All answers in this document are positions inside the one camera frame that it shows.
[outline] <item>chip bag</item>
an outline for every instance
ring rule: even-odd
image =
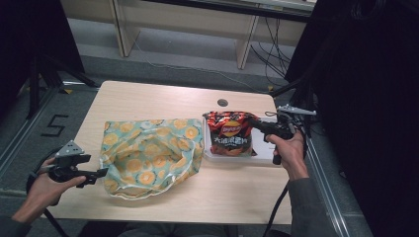
[[[252,127],[248,120],[256,116],[245,112],[208,112],[203,114],[209,126],[210,152],[226,156],[252,156]]]

